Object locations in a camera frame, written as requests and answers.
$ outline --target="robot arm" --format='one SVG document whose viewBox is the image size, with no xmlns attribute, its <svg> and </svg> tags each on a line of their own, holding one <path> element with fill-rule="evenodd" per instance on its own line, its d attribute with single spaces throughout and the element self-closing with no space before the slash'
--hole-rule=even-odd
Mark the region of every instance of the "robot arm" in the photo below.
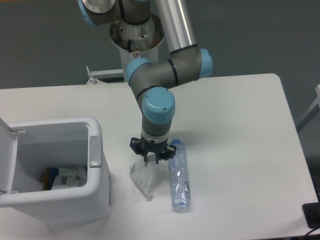
<svg viewBox="0 0 320 240">
<path fill-rule="evenodd" d="M 137 30 L 140 31 L 139 37 L 130 41 L 125 38 L 122 41 L 122 48 L 127 46 L 128 52 L 134 48 L 132 46 L 135 46 L 136 50 L 142 47 L 152 48 L 152 43 L 151 46 L 141 44 L 146 43 L 142 36 L 151 39 L 148 41 L 149 44 L 156 39 L 152 38 L 152 34 L 141 34 L 142 31 L 157 32 L 147 27 L 150 26 L 148 22 L 151 19 L 149 0 L 79 1 L 89 20 L 96 25 L 122 18 L 124 25 L 129 24 L 126 31 L 130 34 L 133 32 L 132 36 Z M 122 67 L 125 79 L 142 113 L 141 138 L 132 138 L 130 147 L 145 160 L 149 152 L 155 153 L 158 163 L 158 160 L 168 160 L 173 157 L 176 152 L 175 146 L 168 145 L 169 131 L 175 113 L 175 97 L 168 89 L 209 76 L 213 70 L 213 62 L 206 49 L 198 48 L 185 0 L 155 0 L 155 2 L 170 50 L 170 59 L 152 64 L 147 58 L 137 57 L 125 66 L 122 63 Z M 104 8 L 94 8 L 89 3 Z M 119 26 L 120 32 L 124 30 L 121 24 Z"/>
</svg>

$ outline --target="plastic bottle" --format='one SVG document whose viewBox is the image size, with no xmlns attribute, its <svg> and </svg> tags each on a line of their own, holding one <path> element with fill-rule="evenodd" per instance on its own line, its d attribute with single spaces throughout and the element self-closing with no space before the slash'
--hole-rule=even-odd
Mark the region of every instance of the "plastic bottle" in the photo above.
<svg viewBox="0 0 320 240">
<path fill-rule="evenodd" d="M 186 209 L 191 204 L 186 147 L 179 138 L 172 140 L 171 145 L 176 146 L 175 156 L 168 160 L 172 206 Z"/>
</svg>

